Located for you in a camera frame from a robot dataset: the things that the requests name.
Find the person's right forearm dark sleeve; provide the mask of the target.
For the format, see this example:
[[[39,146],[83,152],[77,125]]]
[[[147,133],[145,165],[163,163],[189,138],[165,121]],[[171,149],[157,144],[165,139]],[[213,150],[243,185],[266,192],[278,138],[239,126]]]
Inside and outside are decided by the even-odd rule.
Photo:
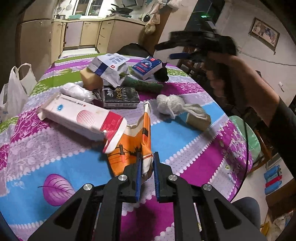
[[[271,143],[295,178],[296,119],[292,110],[280,99],[269,124]]]

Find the person's right hand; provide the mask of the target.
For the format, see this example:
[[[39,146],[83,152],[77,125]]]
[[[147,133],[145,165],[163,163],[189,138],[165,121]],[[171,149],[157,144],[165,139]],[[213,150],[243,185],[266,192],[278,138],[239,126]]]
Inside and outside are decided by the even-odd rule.
[[[280,102],[280,97],[273,88],[237,56],[210,52],[207,60],[223,64],[228,72],[227,77],[220,78],[213,70],[204,68],[209,72],[208,79],[215,96],[222,98],[225,104],[253,108],[269,126]]]

